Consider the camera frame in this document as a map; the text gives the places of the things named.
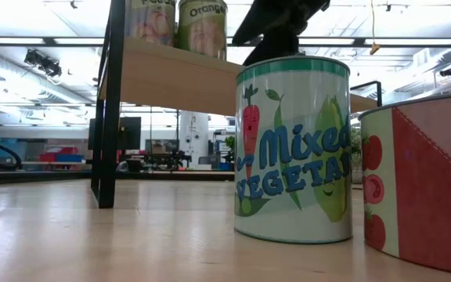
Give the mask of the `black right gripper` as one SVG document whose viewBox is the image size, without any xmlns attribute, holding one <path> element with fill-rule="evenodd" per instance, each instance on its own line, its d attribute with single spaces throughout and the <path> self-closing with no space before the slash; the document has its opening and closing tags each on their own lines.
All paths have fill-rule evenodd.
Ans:
<svg viewBox="0 0 451 282">
<path fill-rule="evenodd" d="M 329 6 L 330 0 L 254 0 L 232 40 L 243 44 L 262 35 L 243 65 L 297 54 L 307 21 Z"/>
</svg>

